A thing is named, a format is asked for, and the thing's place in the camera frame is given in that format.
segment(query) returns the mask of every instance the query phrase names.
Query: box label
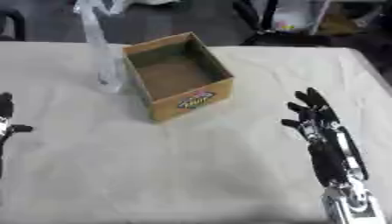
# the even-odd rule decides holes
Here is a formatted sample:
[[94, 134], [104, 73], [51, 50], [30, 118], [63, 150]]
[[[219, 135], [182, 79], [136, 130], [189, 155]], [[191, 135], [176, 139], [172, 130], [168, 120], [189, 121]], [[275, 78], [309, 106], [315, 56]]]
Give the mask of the box label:
[[178, 108], [179, 109], [196, 109], [199, 106], [205, 105], [208, 100], [213, 98], [215, 93], [212, 92], [196, 92], [193, 96], [186, 98], [179, 102]]

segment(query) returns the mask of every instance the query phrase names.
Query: floor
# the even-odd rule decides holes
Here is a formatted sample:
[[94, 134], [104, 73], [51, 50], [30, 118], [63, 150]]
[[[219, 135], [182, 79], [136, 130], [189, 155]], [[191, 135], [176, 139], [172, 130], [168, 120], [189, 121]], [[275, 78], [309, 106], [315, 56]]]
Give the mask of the floor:
[[[29, 41], [84, 42], [79, 15], [69, 0], [2, 0], [27, 18]], [[172, 6], [132, 5], [122, 15], [102, 17], [101, 26], [110, 43], [135, 44], [150, 39], [195, 32], [208, 46], [237, 46], [252, 32], [233, 12], [232, 1], [183, 0]], [[389, 57], [392, 38], [380, 32], [335, 38], [335, 46], [360, 50], [392, 84]]]

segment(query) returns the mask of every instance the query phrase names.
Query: wrinkled cloth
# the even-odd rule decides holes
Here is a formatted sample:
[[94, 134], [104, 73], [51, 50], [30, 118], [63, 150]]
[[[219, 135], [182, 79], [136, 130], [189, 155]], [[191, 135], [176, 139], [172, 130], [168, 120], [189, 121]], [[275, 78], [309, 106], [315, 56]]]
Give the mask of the wrinkled cloth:
[[35, 127], [5, 145], [0, 223], [323, 221], [306, 142], [280, 124], [308, 87], [350, 130], [391, 215], [390, 88], [354, 50], [211, 48], [235, 77], [232, 97], [153, 123], [132, 89], [99, 90], [86, 44], [0, 47], [13, 122]]

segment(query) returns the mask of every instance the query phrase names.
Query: metal robot arm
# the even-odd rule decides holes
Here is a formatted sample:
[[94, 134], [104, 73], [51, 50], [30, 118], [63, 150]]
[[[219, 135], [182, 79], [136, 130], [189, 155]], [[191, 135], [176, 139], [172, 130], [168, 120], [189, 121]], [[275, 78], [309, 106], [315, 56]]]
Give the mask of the metal robot arm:
[[337, 224], [387, 223], [364, 185], [369, 175], [361, 154], [335, 112], [314, 88], [295, 96], [306, 107], [289, 102], [298, 121], [283, 119], [282, 125], [298, 130], [309, 143], [313, 169], [325, 188], [322, 202], [329, 219]]
[[11, 124], [13, 112], [12, 95], [9, 93], [0, 94], [0, 178], [3, 176], [3, 149], [7, 139], [18, 132], [32, 131], [31, 126]]

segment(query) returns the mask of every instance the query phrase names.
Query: robot finger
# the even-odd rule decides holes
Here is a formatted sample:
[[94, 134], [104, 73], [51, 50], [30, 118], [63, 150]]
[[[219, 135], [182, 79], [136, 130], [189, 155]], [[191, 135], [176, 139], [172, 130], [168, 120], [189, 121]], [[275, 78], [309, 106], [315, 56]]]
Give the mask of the robot finger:
[[296, 91], [295, 96], [302, 102], [304, 102], [306, 105], [308, 105], [309, 108], [312, 108], [314, 106], [314, 103], [312, 102], [312, 99], [309, 98], [307, 94], [304, 94], [301, 91]]
[[299, 106], [298, 104], [296, 104], [296, 103], [294, 103], [294, 102], [291, 102], [291, 101], [289, 101], [289, 102], [287, 103], [287, 107], [288, 107], [290, 110], [292, 110], [292, 111], [294, 111], [294, 112], [297, 112], [297, 113], [300, 113], [301, 111], [304, 111], [304, 110], [307, 109], [306, 107]]
[[294, 121], [294, 120], [282, 119], [281, 120], [281, 124], [283, 126], [287, 126], [287, 127], [293, 128], [293, 129], [297, 129], [301, 123], [298, 122], [298, 121]]

